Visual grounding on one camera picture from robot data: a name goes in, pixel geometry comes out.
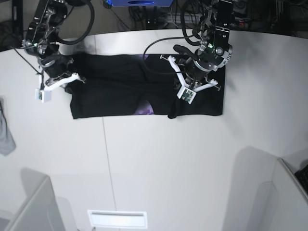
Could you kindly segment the black T-shirt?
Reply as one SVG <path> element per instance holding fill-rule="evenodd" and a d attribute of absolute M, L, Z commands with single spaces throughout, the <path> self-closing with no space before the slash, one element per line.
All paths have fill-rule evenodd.
<path fill-rule="evenodd" d="M 72 71 L 86 79 L 73 81 L 65 88 L 72 96 L 70 109 L 74 119 L 128 115 L 166 115 L 173 119 L 223 113 L 224 90 L 203 90 L 192 103 L 179 99 L 173 69 L 158 54 L 80 53 L 73 60 Z"/>

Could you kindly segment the blue box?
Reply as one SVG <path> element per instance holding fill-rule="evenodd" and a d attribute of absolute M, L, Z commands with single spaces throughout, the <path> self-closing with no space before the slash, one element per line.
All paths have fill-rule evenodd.
<path fill-rule="evenodd" d="M 115 7 L 169 7 L 173 0 L 108 0 Z"/>

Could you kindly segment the grey cloth at table edge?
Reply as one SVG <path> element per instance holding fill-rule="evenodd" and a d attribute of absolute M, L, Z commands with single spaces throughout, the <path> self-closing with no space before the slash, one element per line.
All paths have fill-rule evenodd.
<path fill-rule="evenodd" d="M 0 154 L 8 156 L 16 149 L 13 136 L 4 115 L 3 98 L 0 99 Z"/>

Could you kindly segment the white partition panel left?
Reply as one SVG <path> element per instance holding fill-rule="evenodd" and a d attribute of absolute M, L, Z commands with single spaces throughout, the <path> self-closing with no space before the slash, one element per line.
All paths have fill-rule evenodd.
<path fill-rule="evenodd" d="M 4 231 L 64 231 L 65 226 L 48 176 L 26 198 Z"/>

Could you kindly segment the white partition panel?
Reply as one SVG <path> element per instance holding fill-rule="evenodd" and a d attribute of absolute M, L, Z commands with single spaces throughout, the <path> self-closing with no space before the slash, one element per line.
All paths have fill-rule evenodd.
<path fill-rule="evenodd" d="M 272 179 L 260 185 L 255 200 L 255 231 L 306 231 L 308 195 L 279 158 Z"/>
<path fill-rule="evenodd" d="M 48 176 L 26 198 L 4 231 L 64 231 L 65 226 Z"/>

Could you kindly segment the black keyboard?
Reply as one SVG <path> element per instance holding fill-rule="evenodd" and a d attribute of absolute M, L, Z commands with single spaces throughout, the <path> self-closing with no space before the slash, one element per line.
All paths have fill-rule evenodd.
<path fill-rule="evenodd" d="M 305 166 L 302 170 L 295 173 L 295 177 L 299 181 L 306 193 L 308 193 L 308 166 Z"/>

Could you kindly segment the white partition panel right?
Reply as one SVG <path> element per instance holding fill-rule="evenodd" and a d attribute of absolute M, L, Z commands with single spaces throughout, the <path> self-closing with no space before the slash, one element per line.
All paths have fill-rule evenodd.
<path fill-rule="evenodd" d="M 306 231 L 308 195 L 279 158 L 272 179 L 260 185 L 255 200 L 255 231 Z"/>

